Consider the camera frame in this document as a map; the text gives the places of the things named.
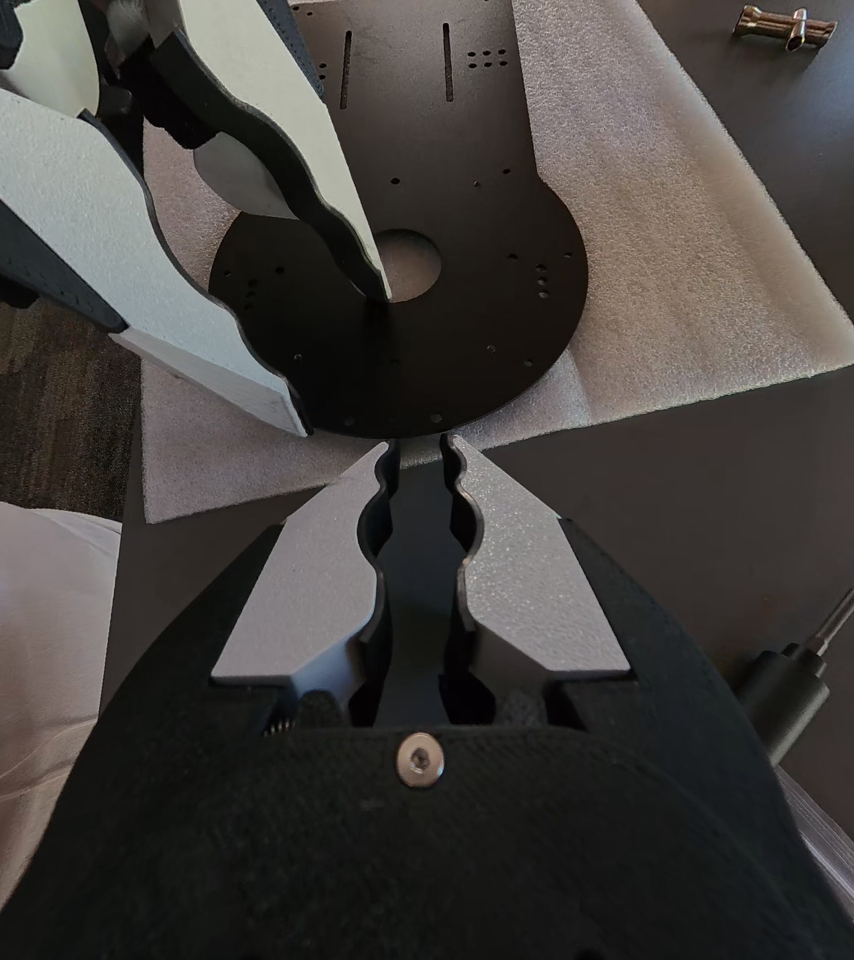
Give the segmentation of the white foam sheet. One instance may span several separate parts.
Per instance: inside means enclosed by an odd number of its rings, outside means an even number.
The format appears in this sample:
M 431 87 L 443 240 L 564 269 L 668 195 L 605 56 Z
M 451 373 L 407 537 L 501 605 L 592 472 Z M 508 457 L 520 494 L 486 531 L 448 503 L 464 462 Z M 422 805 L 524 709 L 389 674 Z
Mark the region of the white foam sheet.
M 585 241 L 586 306 L 530 390 L 457 428 L 487 450 L 854 364 L 854 324 L 637 2 L 512 2 L 536 161 Z M 191 276 L 236 211 L 145 125 L 145 179 Z M 335 479 L 372 443 L 295 438 L 145 362 L 147 523 Z

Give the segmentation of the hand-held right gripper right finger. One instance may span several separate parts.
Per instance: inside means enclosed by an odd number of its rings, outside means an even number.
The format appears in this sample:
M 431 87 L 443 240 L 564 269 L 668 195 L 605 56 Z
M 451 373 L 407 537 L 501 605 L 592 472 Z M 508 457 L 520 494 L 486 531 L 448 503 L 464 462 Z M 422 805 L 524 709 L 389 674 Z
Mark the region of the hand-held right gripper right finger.
M 441 437 L 457 570 L 446 668 L 479 682 L 629 674 L 560 516 L 460 434 Z

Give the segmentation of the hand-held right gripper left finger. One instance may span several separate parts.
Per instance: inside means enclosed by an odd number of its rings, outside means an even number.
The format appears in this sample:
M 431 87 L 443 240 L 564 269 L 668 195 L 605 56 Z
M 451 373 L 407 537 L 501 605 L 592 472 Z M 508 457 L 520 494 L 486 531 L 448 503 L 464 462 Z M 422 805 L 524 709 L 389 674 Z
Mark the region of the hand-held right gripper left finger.
M 211 673 L 220 685 L 361 687 L 383 608 L 371 535 L 397 448 L 381 441 L 288 516 Z

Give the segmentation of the black screwdriver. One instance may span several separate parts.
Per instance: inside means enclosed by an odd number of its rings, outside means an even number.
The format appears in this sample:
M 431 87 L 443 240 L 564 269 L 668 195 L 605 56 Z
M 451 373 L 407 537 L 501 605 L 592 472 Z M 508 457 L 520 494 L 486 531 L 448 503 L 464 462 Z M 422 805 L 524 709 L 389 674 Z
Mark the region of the black screwdriver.
M 854 584 L 805 641 L 758 654 L 734 688 L 770 763 L 779 765 L 829 697 L 830 643 L 854 612 Z

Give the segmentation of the person's white clothing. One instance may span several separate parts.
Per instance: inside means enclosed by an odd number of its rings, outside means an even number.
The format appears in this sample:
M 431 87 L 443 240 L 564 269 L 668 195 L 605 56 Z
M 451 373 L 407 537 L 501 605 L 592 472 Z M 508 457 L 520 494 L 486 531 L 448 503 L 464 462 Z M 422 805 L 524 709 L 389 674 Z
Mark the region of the person's white clothing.
M 0 502 L 0 909 L 98 716 L 121 533 Z

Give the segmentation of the clear plastic bag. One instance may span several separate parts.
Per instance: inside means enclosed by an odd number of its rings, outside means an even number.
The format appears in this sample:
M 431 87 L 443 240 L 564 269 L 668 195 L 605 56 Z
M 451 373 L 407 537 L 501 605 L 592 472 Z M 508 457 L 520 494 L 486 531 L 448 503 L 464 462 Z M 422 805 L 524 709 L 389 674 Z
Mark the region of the clear plastic bag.
M 854 842 L 779 765 L 773 768 L 806 848 L 854 922 Z

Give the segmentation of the metal cross wrench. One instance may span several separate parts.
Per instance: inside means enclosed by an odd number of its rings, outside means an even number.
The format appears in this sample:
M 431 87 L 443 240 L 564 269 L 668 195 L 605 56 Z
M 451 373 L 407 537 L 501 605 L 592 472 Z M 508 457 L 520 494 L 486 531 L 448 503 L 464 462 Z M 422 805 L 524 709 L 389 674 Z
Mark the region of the metal cross wrench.
M 836 21 L 826 21 L 809 16 L 806 7 L 795 11 L 777 13 L 756 5 L 745 5 L 733 28 L 734 38 L 757 37 L 782 41 L 788 52 L 803 48 L 820 49 L 832 38 Z

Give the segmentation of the dark desk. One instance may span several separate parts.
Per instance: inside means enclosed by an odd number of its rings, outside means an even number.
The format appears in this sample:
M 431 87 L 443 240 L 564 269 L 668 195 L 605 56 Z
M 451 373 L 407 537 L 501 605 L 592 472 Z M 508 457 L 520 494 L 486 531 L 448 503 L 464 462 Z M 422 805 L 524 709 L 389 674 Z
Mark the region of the dark desk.
M 743 2 L 642 2 L 854 323 L 854 2 L 817 53 L 735 39 Z M 491 458 L 590 534 L 727 676 L 854 582 L 854 366 L 535 438 Z M 786 758 L 854 840 L 854 615 Z

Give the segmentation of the black metal plate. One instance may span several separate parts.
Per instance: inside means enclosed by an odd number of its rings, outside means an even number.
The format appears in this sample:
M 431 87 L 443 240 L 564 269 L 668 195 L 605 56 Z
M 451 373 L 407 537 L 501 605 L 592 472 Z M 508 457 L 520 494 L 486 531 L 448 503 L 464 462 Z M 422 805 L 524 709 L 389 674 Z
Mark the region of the black metal plate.
M 437 248 L 433 285 L 367 300 L 313 229 L 242 213 L 209 291 L 316 431 L 421 437 L 533 387 L 582 317 L 581 232 L 541 179 L 511 2 L 293 6 L 375 234 Z

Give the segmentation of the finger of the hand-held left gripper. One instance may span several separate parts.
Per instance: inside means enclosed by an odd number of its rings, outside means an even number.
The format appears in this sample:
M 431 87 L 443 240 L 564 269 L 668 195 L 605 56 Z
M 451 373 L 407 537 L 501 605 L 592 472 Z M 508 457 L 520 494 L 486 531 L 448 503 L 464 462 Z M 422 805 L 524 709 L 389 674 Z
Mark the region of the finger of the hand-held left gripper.
M 143 177 L 100 122 L 0 88 L 0 298 L 36 296 L 262 422 L 313 431 L 236 314 L 173 256 Z
M 220 198 L 297 220 L 361 294 L 389 280 L 319 73 L 287 2 L 145 2 L 144 103 L 151 125 L 195 153 Z

